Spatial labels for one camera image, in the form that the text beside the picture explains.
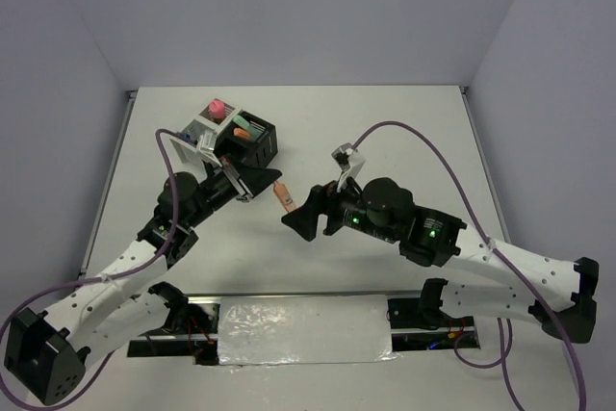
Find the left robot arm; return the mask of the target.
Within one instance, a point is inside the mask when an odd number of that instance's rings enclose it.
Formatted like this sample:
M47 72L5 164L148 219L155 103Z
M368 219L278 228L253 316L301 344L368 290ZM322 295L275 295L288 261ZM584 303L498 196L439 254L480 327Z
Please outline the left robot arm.
M151 329L182 330L193 306L161 276L194 246L197 225L280 176L231 157L202 182L189 172L172 173L152 219L109 266L65 284L67 296L39 312L23 302L1 328L8 338L4 366L38 399L38 409L59 410L76 400L88 368L107 362L131 338Z

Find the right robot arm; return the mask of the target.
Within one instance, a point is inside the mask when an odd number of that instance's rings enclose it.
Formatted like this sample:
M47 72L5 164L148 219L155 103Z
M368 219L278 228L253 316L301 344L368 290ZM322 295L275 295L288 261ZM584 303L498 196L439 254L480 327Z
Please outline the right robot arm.
M307 242L350 228L387 244L424 268L472 273L494 287L428 278L418 302L420 318L433 327L465 317L507 318L538 324L551 337L590 342L597 318L594 294L599 265L589 258L560 261L499 240L491 241L462 219L414 203L410 191L387 177L360 187L332 181L317 185L282 223Z

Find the green highlighter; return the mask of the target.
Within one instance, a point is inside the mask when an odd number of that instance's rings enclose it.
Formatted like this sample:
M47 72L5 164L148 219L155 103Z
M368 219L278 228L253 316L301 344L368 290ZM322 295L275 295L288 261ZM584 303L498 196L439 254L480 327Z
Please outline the green highlighter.
M256 129L244 117L240 115L235 115L233 117L233 121L237 126L242 128L246 132L252 133L256 131Z

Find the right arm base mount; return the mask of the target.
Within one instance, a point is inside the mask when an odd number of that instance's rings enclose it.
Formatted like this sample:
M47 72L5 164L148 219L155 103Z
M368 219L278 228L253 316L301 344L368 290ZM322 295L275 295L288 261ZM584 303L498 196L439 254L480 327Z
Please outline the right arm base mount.
M387 304L386 316L395 353L453 350L456 343L462 349L480 348L473 317L430 319L420 311L417 295L389 296Z

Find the orange cap highlighter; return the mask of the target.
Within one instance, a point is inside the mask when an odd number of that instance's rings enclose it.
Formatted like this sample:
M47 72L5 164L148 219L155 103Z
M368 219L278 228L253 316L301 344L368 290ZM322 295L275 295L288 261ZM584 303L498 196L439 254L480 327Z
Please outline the orange cap highlighter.
M250 133L248 131L246 131L243 128L240 127L236 127L233 130L233 135L239 139L245 140L245 141L251 141L252 137L250 135Z

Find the pink cap glue bottle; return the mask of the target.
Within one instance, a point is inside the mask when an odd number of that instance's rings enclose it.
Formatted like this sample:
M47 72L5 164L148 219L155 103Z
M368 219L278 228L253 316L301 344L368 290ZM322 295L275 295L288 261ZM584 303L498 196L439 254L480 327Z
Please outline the pink cap glue bottle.
M213 99L208 105L210 119L216 124L221 124L226 119L226 105L219 99Z

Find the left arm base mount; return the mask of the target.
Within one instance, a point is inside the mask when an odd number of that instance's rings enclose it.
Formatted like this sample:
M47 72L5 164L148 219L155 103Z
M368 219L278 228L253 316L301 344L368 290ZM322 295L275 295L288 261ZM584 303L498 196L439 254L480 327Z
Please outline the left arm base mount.
M216 366L220 300L191 296L184 323L177 327L150 330L132 340L128 358L184 358L194 365Z

